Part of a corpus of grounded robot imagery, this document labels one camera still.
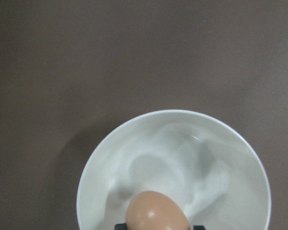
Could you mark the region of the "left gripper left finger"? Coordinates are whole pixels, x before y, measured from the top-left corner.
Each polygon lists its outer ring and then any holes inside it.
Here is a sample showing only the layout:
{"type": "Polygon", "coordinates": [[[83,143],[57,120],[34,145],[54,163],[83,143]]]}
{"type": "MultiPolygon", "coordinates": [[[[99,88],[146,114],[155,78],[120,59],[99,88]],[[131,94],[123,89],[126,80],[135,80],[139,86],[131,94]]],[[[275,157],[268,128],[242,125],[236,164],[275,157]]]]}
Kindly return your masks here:
{"type": "Polygon", "coordinates": [[[114,226],[114,230],[127,230],[126,223],[119,223],[114,226]]]}

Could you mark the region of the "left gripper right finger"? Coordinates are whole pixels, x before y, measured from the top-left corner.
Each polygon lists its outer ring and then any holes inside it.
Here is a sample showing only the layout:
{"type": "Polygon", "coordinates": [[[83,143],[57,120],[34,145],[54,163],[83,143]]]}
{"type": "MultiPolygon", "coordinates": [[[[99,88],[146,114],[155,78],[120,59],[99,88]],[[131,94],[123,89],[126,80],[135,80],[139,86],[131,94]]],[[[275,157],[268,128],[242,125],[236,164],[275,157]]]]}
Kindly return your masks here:
{"type": "Polygon", "coordinates": [[[205,230],[205,227],[203,225],[194,225],[193,230],[205,230]]]}

